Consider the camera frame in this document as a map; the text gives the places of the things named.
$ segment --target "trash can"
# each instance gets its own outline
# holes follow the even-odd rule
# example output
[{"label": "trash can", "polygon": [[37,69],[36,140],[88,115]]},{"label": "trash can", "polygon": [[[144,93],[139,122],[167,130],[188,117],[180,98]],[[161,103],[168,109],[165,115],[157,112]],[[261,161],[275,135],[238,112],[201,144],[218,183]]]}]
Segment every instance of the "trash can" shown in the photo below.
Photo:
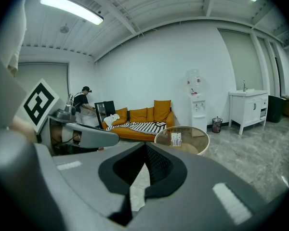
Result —
[{"label": "trash can", "polygon": [[280,122],[285,107],[284,98],[278,98],[269,95],[268,112],[266,114],[266,120],[271,122]]},{"label": "trash can", "polygon": [[223,119],[218,117],[212,119],[212,132],[219,133],[221,131]]}]

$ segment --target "orange sofa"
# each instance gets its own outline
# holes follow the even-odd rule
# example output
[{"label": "orange sofa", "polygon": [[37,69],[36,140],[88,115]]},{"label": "orange sofa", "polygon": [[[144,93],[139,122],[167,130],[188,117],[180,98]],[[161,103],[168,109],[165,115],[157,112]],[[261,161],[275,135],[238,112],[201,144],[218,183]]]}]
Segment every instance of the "orange sofa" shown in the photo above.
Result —
[{"label": "orange sofa", "polygon": [[[174,114],[173,114],[173,111],[170,111],[170,109],[169,109],[168,112],[164,112],[163,115],[164,115],[164,118],[161,118],[162,120],[158,120],[159,117],[155,116],[155,120],[154,121],[156,121],[156,122],[164,121],[164,122],[166,122],[166,126],[168,128],[173,127],[174,126]],[[133,117],[133,119],[137,119],[137,117],[135,117],[135,115],[130,115],[130,117]],[[104,130],[106,130],[107,127],[108,127],[105,122],[102,122],[102,126],[103,126]],[[110,132],[118,134],[119,137],[123,138],[123,139],[131,139],[131,140],[139,140],[139,141],[154,141],[154,138],[155,138],[155,135],[136,132],[136,131],[133,131],[133,130],[131,130],[129,128],[114,128]]]}]

